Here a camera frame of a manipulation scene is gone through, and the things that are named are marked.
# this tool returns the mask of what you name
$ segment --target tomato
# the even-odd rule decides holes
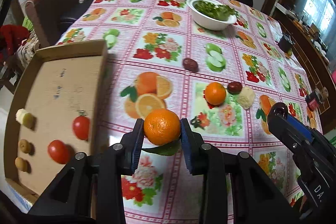
[[[60,140],[53,140],[48,145],[49,156],[59,164],[66,164],[70,160],[70,153],[66,145]]]
[[[78,116],[72,122],[72,130],[78,139],[86,141],[89,137],[90,119],[87,116]]]

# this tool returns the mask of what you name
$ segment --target window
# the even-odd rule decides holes
[[[307,23],[309,25],[314,23],[321,31],[321,35],[326,35],[335,15],[333,0],[307,0],[303,11],[308,15]]]

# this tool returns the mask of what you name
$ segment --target pink checkered tablecloth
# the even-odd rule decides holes
[[[250,153],[288,201],[295,202],[302,195],[299,170],[291,152],[265,126],[259,98],[286,103],[293,116],[309,126],[315,122],[321,132],[318,113],[307,113],[305,95],[311,89],[304,69],[278,48],[281,29],[267,15],[235,0],[218,0],[238,12],[238,22],[223,32],[210,31],[193,21],[186,1],[94,0],[59,40],[107,42],[111,80],[98,140],[119,142],[136,118],[166,107],[187,118],[193,131],[220,150]],[[206,63],[207,47],[219,48],[226,66],[213,71]],[[186,57],[197,61],[198,73],[183,68]],[[256,93],[253,105],[244,110],[228,94],[221,107],[211,108],[203,90],[212,81],[249,86]],[[171,93],[159,94],[161,84]],[[144,146],[153,145],[145,140]],[[122,178],[127,223],[197,223],[202,180],[189,174],[181,150],[170,157],[142,151],[135,174]],[[228,212],[232,222],[231,191]]]

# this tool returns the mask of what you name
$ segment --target cardboard box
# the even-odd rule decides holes
[[[7,182],[28,201],[34,203],[64,166],[49,157],[51,141],[63,141],[73,155],[93,153],[106,57],[104,40],[69,43],[38,50],[24,71],[8,114],[4,169]],[[33,130],[16,121],[21,108],[36,117]],[[72,131],[72,121],[80,110],[85,110],[91,120],[88,141],[79,140]],[[32,143],[31,155],[18,149],[21,139]],[[16,169],[16,157],[28,161],[28,172]]]

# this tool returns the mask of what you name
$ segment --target banana slice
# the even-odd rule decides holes
[[[35,117],[24,108],[21,108],[16,112],[16,120],[24,127],[32,128],[34,125]]]

